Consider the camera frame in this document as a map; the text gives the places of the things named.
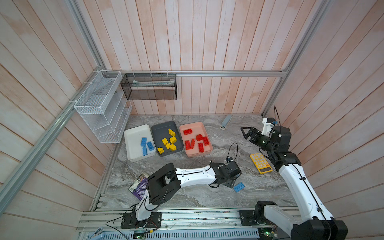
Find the red lego brick front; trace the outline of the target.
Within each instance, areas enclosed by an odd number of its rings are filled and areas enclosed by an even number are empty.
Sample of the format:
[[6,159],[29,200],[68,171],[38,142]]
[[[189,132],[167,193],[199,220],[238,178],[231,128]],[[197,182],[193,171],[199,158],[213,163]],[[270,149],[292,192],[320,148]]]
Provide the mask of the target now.
[[203,143],[198,143],[198,147],[199,147],[199,152],[203,153],[204,152],[204,145],[203,145]]

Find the red square lego brick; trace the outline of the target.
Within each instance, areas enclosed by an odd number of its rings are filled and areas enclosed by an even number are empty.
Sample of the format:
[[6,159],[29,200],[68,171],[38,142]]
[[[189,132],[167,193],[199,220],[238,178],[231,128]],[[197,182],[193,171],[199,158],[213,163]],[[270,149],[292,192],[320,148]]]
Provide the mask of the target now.
[[196,135],[196,140],[197,141],[202,141],[203,140],[203,136],[201,134]]

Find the yellow long lego brick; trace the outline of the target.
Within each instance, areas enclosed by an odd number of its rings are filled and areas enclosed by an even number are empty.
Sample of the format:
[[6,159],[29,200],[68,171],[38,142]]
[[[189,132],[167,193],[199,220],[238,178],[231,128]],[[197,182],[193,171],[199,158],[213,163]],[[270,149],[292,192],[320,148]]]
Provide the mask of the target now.
[[176,133],[175,133],[173,130],[171,130],[171,129],[169,129],[169,134],[170,134],[171,136],[173,136],[173,137],[176,136]]

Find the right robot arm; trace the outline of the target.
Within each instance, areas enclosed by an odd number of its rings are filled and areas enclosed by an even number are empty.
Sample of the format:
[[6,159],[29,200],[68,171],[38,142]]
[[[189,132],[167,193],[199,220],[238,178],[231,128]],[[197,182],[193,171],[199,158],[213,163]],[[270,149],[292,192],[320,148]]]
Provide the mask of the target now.
[[292,240],[344,240],[348,227],[327,210],[305,175],[299,158],[289,150],[290,130],[273,125],[274,121],[264,118],[262,131],[254,127],[241,127],[241,131],[246,140],[267,153],[267,158],[288,185],[301,216],[296,218],[288,214],[274,202],[259,201],[255,206],[255,221],[260,225],[273,223]]

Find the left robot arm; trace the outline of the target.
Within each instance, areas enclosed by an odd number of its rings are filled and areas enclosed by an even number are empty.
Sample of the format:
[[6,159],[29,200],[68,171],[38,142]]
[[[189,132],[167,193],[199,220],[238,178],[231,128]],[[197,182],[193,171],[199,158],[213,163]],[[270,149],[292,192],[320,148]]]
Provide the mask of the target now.
[[178,190],[196,185],[217,188],[221,185],[233,188],[242,171],[235,161],[213,163],[202,168],[180,169],[167,164],[149,176],[143,199],[134,208],[136,221],[150,218],[151,213],[169,201]]

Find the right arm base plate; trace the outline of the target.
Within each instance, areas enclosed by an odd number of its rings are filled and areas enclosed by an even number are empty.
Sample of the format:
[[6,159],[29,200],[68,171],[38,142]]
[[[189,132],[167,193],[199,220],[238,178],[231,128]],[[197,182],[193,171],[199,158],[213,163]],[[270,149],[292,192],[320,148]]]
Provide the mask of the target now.
[[240,210],[239,215],[242,226],[261,226],[266,224],[266,221],[256,210]]

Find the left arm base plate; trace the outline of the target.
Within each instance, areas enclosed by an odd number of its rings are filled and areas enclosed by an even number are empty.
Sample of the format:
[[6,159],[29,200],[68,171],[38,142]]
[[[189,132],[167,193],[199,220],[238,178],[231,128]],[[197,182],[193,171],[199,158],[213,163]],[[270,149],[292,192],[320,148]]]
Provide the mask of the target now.
[[152,212],[150,217],[147,220],[141,220],[141,221],[137,220],[135,213],[125,213],[123,214],[121,229],[139,229],[139,228],[158,229],[159,227],[161,227],[161,222],[162,222],[161,212]]

